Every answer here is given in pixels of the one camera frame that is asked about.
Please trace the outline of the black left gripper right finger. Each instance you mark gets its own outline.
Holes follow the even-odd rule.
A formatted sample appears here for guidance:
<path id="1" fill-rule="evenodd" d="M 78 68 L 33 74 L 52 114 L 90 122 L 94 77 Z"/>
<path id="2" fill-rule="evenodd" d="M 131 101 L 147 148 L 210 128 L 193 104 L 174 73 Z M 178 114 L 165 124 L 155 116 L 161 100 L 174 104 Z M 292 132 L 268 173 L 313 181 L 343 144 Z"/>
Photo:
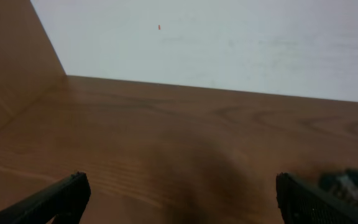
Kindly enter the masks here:
<path id="1" fill-rule="evenodd" d="M 294 174 L 276 177 L 277 203 L 289 223 L 358 223 L 358 208 Z"/>

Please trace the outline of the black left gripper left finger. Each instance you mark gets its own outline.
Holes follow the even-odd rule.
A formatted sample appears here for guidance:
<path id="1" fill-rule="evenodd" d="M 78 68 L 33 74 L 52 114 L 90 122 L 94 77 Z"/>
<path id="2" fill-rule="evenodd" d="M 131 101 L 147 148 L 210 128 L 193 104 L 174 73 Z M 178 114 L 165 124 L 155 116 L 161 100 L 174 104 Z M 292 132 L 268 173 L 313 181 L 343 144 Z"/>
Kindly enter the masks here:
<path id="1" fill-rule="evenodd" d="M 0 211 L 1 224 L 79 224 L 91 195 L 84 172 L 59 182 Z"/>

